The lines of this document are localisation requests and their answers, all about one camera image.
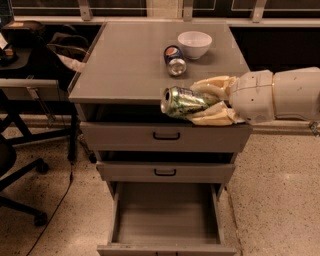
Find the green can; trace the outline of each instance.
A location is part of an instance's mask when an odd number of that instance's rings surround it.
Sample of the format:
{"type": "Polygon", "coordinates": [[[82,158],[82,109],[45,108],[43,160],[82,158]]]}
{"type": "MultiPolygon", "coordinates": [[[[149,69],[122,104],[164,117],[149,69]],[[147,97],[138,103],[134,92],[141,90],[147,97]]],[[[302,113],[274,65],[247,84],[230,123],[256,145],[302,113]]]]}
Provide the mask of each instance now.
{"type": "Polygon", "coordinates": [[[172,87],[167,88],[163,93],[161,112],[170,117],[187,119],[187,115],[203,111],[219,101],[218,97],[208,93],[172,87]]]}

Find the white bowl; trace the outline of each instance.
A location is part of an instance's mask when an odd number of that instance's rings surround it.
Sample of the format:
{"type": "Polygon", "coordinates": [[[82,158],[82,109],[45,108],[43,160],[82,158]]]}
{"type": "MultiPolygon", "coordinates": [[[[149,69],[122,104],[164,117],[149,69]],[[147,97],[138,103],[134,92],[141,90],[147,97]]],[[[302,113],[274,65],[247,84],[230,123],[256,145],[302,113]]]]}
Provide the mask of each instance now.
{"type": "Polygon", "coordinates": [[[183,55],[188,59],[199,59],[210,48],[212,38],[199,31],[187,31],[178,36],[183,55]]]}

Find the cabinet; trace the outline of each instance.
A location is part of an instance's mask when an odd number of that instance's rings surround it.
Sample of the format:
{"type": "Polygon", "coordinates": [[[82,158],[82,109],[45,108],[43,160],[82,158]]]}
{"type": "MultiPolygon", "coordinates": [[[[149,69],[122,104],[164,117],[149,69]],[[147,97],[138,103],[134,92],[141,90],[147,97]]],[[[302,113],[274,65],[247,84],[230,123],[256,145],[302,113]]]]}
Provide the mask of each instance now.
{"type": "Polygon", "coordinates": [[[112,228],[108,243],[98,246],[100,255],[234,255],[224,243],[218,198],[251,127],[194,126],[162,114],[160,99],[166,87],[191,85],[200,75],[213,76],[212,70],[246,72],[240,57],[225,24],[106,24],[69,97],[113,196],[112,228]],[[207,59],[188,62],[188,73],[174,79],[161,51],[186,30],[216,36],[216,46],[207,59]],[[153,45],[146,46],[149,37],[153,45]],[[108,58],[120,49],[130,58],[108,58]],[[211,63],[213,53],[217,60],[211,63]]]}

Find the terrazzo floor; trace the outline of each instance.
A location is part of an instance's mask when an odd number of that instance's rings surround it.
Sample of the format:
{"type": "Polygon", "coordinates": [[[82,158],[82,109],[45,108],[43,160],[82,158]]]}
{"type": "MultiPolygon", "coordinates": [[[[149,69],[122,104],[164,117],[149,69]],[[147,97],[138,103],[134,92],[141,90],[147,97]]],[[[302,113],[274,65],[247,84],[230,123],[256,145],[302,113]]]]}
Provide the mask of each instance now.
{"type": "MultiPolygon", "coordinates": [[[[219,200],[226,245],[237,255],[319,254],[319,145],[311,135],[251,135],[219,200]]],[[[46,211],[50,221],[35,227],[31,216],[1,207],[0,255],[98,256],[97,245],[108,239],[112,197],[81,145],[72,164],[66,137],[16,150],[14,170],[37,157],[50,170],[28,173],[1,195],[46,211]]]]}

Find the soda can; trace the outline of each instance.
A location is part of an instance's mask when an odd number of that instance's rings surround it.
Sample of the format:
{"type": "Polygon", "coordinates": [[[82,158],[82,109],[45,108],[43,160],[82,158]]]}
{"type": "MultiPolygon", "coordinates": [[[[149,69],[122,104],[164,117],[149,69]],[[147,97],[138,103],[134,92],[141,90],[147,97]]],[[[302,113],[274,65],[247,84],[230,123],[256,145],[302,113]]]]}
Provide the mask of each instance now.
{"type": "Polygon", "coordinates": [[[172,76],[180,76],[187,70],[187,64],[180,48],[170,45],[164,50],[164,61],[167,65],[168,73],[172,76]]]}
{"type": "Polygon", "coordinates": [[[161,112],[174,118],[187,119],[187,115],[203,111],[218,103],[218,97],[181,87],[167,88],[161,99],[161,112]]]}

